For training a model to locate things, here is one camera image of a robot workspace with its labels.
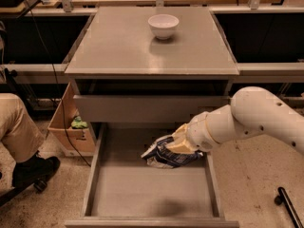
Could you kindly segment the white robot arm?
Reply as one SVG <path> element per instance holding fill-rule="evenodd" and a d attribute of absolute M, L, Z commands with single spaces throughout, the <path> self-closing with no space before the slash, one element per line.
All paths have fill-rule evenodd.
<path fill-rule="evenodd" d="M 225 105 L 203 112 L 172 135 L 167 148 L 174 153 L 209 152 L 231 140 L 266 134 L 304 154 L 304 117 L 268 90 L 248 86 Z"/>

